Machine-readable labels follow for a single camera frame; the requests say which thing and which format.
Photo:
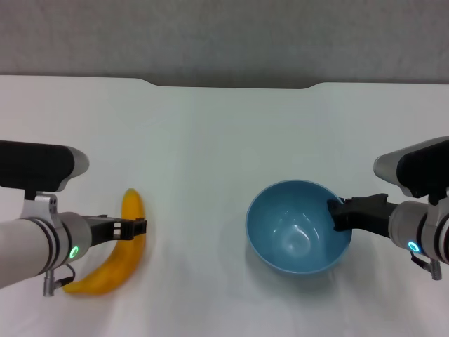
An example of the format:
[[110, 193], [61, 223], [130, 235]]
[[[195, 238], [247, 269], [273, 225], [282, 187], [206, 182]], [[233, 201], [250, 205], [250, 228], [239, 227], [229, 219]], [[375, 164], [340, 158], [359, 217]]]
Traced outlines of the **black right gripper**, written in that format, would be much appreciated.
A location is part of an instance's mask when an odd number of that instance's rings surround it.
[[389, 203], [387, 198], [387, 194], [374, 194], [345, 201], [329, 199], [327, 207], [334, 231], [365, 230], [389, 238], [389, 219], [395, 204]]

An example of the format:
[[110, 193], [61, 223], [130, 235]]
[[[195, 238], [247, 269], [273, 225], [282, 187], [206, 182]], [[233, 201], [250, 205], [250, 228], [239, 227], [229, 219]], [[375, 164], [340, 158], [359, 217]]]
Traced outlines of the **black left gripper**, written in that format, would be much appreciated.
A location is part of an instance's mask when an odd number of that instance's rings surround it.
[[87, 223], [91, 229], [91, 246], [120, 240], [120, 235], [121, 240], [133, 240], [147, 232], [147, 220], [144, 218], [120, 220], [106, 215], [87, 216]]

